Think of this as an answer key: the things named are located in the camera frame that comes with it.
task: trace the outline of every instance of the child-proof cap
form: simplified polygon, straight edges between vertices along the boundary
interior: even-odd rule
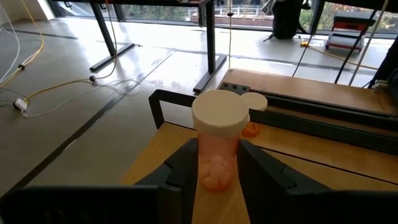
[[[267,109],[268,100],[260,93],[243,93],[241,98],[248,104],[250,109],[265,111]]]
[[[239,134],[245,127],[249,106],[232,91],[211,90],[193,101],[192,117],[198,132],[228,138]]]

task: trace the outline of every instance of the power plug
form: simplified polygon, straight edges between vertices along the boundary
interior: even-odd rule
[[[27,108],[27,103],[25,103],[25,101],[23,101],[22,99],[18,98],[15,102],[14,102],[14,107],[21,110],[21,111],[25,111]]]

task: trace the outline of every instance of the concrete floor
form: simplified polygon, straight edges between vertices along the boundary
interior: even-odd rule
[[[18,74],[6,86],[9,89],[29,95],[58,83],[87,78],[92,75],[89,66],[107,56],[96,21],[57,19],[40,22],[39,25],[46,34],[45,48],[26,71]],[[24,60],[39,48],[40,36],[26,33],[37,32],[26,21],[14,26],[17,30],[24,31],[18,32],[21,40],[20,58]],[[143,47],[123,54],[115,73],[101,82],[132,78],[141,82],[141,88],[131,92],[138,94],[123,98],[113,90],[101,88],[38,118],[24,118],[16,111],[0,108],[0,195],[115,98],[121,100],[72,142],[30,184],[117,184],[156,132],[148,104],[150,94],[158,88],[193,94],[193,87],[207,70],[206,55],[200,54],[206,50],[206,33],[203,30],[198,27],[129,23],[115,23],[115,28],[121,46],[134,42]],[[291,76],[295,62],[298,62],[303,50],[298,47],[299,40],[272,40],[263,43],[264,36],[262,32],[233,32],[234,57],[231,59],[231,67]],[[217,53],[228,53],[228,38],[227,30],[216,31]],[[364,63],[378,66],[388,48],[387,44],[372,44]],[[0,32],[0,49],[4,49],[0,53],[0,73],[3,74],[14,58],[16,41],[9,34]],[[336,50],[334,53],[344,57],[346,52]],[[354,55],[353,60],[357,59],[358,55]],[[341,65],[341,61],[309,49],[303,63],[311,66],[300,67],[296,77],[323,82],[332,82]],[[109,64],[97,76],[107,75],[112,66]],[[208,89],[218,86],[227,69],[228,63],[225,63]],[[361,69],[361,72],[354,81],[356,86],[361,86],[372,78],[373,71]],[[351,74],[344,72],[340,83],[347,84],[350,78]],[[93,89],[90,84],[78,83],[44,93],[31,101],[27,112],[36,114],[48,111],[65,100]],[[0,90],[0,100],[14,101],[17,97],[20,96]],[[167,121],[192,125],[189,108],[167,103],[162,106]]]

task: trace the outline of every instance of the electrical cable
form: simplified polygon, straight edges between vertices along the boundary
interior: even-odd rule
[[[0,88],[3,87],[4,85],[6,85],[7,83],[9,83],[15,77],[15,75],[17,75],[21,70],[24,70],[25,67],[28,64],[30,64],[36,58],[36,56],[42,51],[42,49],[44,48],[44,37],[43,37],[42,31],[41,31],[40,27],[36,24],[36,21],[34,20],[32,14],[30,13],[28,7],[26,6],[24,0],[21,0],[21,2],[24,5],[25,10],[27,11],[31,21],[36,26],[36,28],[39,30],[39,34],[40,34],[40,38],[42,40],[42,43],[40,45],[40,48],[35,53],[33,53],[31,56],[29,56],[27,59],[25,59],[22,62],[22,64],[18,65],[18,68],[14,72],[12,72],[7,77],[2,77],[1,78],[1,80],[0,80]]]
[[[6,10],[4,10],[4,8],[3,8],[1,2],[0,2],[0,8],[1,8],[2,12],[4,13],[4,15],[6,16],[6,19],[7,19],[8,23],[10,24],[11,29],[12,29],[12,31],[14,32],[14,37],[15,37],[15,39],[17,40],[17,44],[18,44],[17,55],[15,56],[15,59],[14,59],[14,61],[12,62],[11,66],[8,68],[8,70],[5,72],[5,74],[0,78],[0,83],[1,83],[1,82],[3,81],[3,78],[4,78],[4,77],[7,77],[8,73],[11,71],[11,69],[14,67],[15,63],[17,62],[17,59],[18,59],[18,57],[19,57],[19,53],[21,52],[21,44],[19,43],[19,38],[18,38],[18,36],[17,36],[17,33],[15,32],[14,26],[12,25],[12,22],[11,22],[10,18],[8,17],[8,14],[7,14]]]
[[[53,109],[51,109],[51,110],[49,110],[49,111],[46,111],[46,112],[43,112],[43,113],[39,113],[39,114],[27,114],[25,111],[21,111],[21,113],[22,113],[22,115],[24,115],[26,118],[36,118],[36,117],[39,117],[39,116],[43,116],[43,115],[52,113],[52,112],[56,111],[57,109],[59,109],[59,108],[65,106],[66,104],[68,104],[68,103],[70,103],[70,102],[72,102],[72,101],[75,101],[75,100],[77,100],[77,99],[79,99],[79,98],[81,98],[81,97],[83,97],[83,96],[85,96],[85,95],[87,95],[87,94],[94,93],[94,92],[96,92],[97,90],[99,90],[100,88],[104,88],[104,87],[110,88],[110,89],[114,90],[118,95],[124,95],[124,96],[136,96],[136,95],[138,95],[139,92],[141,91],[141,83],[139,83],[139,82],[137,82],[137,81],[135,81],[135,80],[133,80],[133,79],[118,81],[116,84],[114,84],[114,86],[110,85],[111,83],[114,83],[114,82],[116,82],[116,81],[117,81],[117,80],[112,81],[112,82],[110,82],[110,83],[107,83],[107,84],[105,84],[105,85],[98,85],[98,87],[95,88],[94,90],[90,90],[90,91],[84,92],[83,94],[80,94],[80,95],[78,95],[78,96],[76,96],[76,97],[74,97],[74,98],[72,98],[72,99],[70,99],[70,100],[64,101],[63,103],[61,103],[60,105],[54,107]],[[137,91],[136,93],[134,93],[134,94],[121,93],[116,87],[117,87],[118,85],[122,84],[122,83],[125,83],[125,82],[134,82],[134,83],[136,83],[137,85],[139,85],[138,91]]]
[[[298,64],[297,64],[297,66],[296,66],[296,69],[294,70],[294,73],[293,73],[292,77],[295,76],[297,70],[299,69],[299,66],[300,66],[300,64],[301,64],[301,61],[303,60],[305,51],[307,51],[308,46],[309,46],[310,43],[311,43],[312,37],[313,37],[313,34],[311,34],[311,36],[310,36],[310,38],[309,38],[309,40],[308,40],[308,44],[307,44],[307,45],[305,46],[305,48],[304,48],[303,54],[301,55],[300,60],[298,61]]]
[[[37,92],[35,92],[35,93],[29,95],[28,97],[26,97],[26,98],[24,99],[24,101],[25,101],[27,104],[29,104],[30,99],[32,99],[33,97],[35,97],[35,96],[37,96],[37,95],[39,95],[39,94],[41,94],[41,93],[45,93],[45,92],[47,92],[47,91],[50,91],[50,90],[53,90],[53,89],[56,89],[56,88],[60,88],[60,87],[62,87],[62,86],[66,86],[66,85],[69,85],[69,84],[72,84],[72,83],[79,83],[79,82],[84,82],[84,81],[88,81],[88,80],[91,81],[91,82],[95,82],[95,81],[98,80],[98,79],[104,79],[104,78],[107,78],[107,77],[109,77],[109,76],[111,76],[111,75],[113,74],[113,72],[114,72],[115,69],[116,69],[116,65],[117,65],[117,63],[118,63],[118,44],[117,44],[117,42],[116,42],[116,34],[115,34],[114,27],[113,27],[113,23],[112,23],[111,13],[110,13],[110,11],[109,11],[108,0],[105,0],[105,3],[106,3],[106,10],[107,10],[108,16],[109,16],[109,21],[110,21],[111,27],[112,27],[112,33],[113,33],[114,44],[115,44],[115,61],[114,61],[114,66],[113,66],[113,68],[112,68],[112,71],[111,71],[108,75],[103,76],[103,77],[98,77],[98,78],[96,78],[94,75],[92,75],[92,76],[90,76],[89,78],[82,78],[82,79],[78,79],[78,80],[73,80],[73,81],[61,83],[61,84],[59,84],[59,85],[55,85],[55,86],[52,86],[52,87],[49,87],[49,88],[46,88],[46,89],[43,89],[43,90],[39,90],[39,91],[37,91]]]
[[[311,49],[311,50],[314,50],[314,51],[316,51],[316,52],[319,52],[319,53],[321,53],[321,54],[325,54],[325,55],[327,55],[327,56],[334,57],[334,58],[336,58],[336,59],[338,59],[338,60],[342,60],[342,61],[345,60],[345,58],[339,57],[339,56],[337,56],[337,55],[334,55],[334,54],[331,54],[331,53],[328,53],[328,52],[321,51],[321,50],[316,49],[315,47],[312,47],[312,46],[308,46],[308,48]],[[351,61],[347,61],[347,63],[349,63],[349,64],[351,64],[351,65],[358,65],[358,63],[351,62]],[[378,69],[379,69],[378,67],[373,67],[373,66],[369,66],[369,65],[361,65],[361,67],[368,68],[368,69],[375,69],[375,70],[378,70]]]
[[[369,18],[368,22],[367,22],[366,25],[365,25],[365,28],[364,28],[363,30],[361,30],[361,33],[359,34],[359,37],[356,39],[355,44],[353,45],[353,48],[351,48],[351,50],[349,51],[349,53],[348,53],[346,59],[344,60],[343,64],[342,64],[341,67],[340,67],[340,70],[339,70],[339,72],[338,72],[338,74],[337,74],[337,77],[336,77],[336,79],[335,79],[335,84],[336,84],[336,83],[338,82],[338,80],[340,79],[340,76],[341,76],[341,74],[343,73],[344,67],[346,66],[347,61],[349,60],[349,58],[351,57],[351,55],[353,54],[353,52],[354,52],[356,46],[359,44],[359,41],[362,39],[363,35],[365,35],[365,32],[369,29],[370,22],[373,20],[373,17],[376,15],[376,13],[377,13],[377,9],[373,10],[373,12],[372,12],[372,14],[371,14],[371,17]]]
[[[232,0],[229,0],[227,16],[229,16],[229,49],[228,49],[228,70],[231,68],[231,45],[232,45]]]
[[[364,49],[364,51],[363,51],[363,53],[362,53],[362,55],[361,55],[361,58],[359,59],[358,65],[356,66],[355,71],[354,71],[354,73],[353,73],[353,76],[351,77],[351,80],[349,81],[349,84],[348,84],[349,86],[351,86],[351,84],[353,83],[354,78],[355,78],[356,74],[358,73],[359,66],[360,66],[361,63],[362,63],[363,58],[365,58],[365,53],[366,53],[366,51],[368,50],[368,48],[369,48],[369,46],[370,46],[370,44],[371,44],[371,41],[372,41],[372,39],[373,39],[373,37],[374,37],[374,34],[376,33],[377,28],[379,27],[379,24],[380,24],[380,22],[381,22],[381,19],[382,19],[382,17],[383,17],[383,14],[384,14],[384,12],[385,12],[386,9],[387,9],[388,2],[389,2],[389,0],[385,0],[385,1],[384,1],[384,5],[383,5],[383,7],[382,7],[382,9],[381,9],[381,12],[380,12],[380,15],[379,15],[379,19],[377,20],[376,25],[375,25],[374,28],[373,28],[372,34],[371,34],[371,36],[369,37],[369,40],[368,40],[368,42],[367,42],[367,44],[366,44],[366,46],[365,46],[365,49]]]
[[[26,97],[26,96],[23,95],[22,93],[18,93],[17,91],[10,90],[10,89],[8,89],[8,88],[1,87],[0,90],[6,90],[6,91],[8,91],[8,92],[10,92],[10,93],[15,93],[15,94],[18,94],[18,95],[20,95],[20,96]]]
[[[371,83],[372,80],[368,81],[367,84],[363,85],[361,88],[365,88],[365,86],[369,85]]]
[[[4,32],[6,32],[7,34],[9,34],[9,35],[15,37],[14,34],[8,32],[8,30],[7,30],[6,28],[4,28],[2,25],[0,25],[0,28],[1,28]]]

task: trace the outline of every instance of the black backpack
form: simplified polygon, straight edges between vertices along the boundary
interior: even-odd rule
[[[310,9],[308,0],[303,4],[303,0],[285,0],[277,1],[272,8],[274,14],[274,21],[272,24],[273,32],[268,37],[267,41],[273,37],[280,40],[293,38],[298,31],[303,34],[307,32],[300,25],[301,9]]]

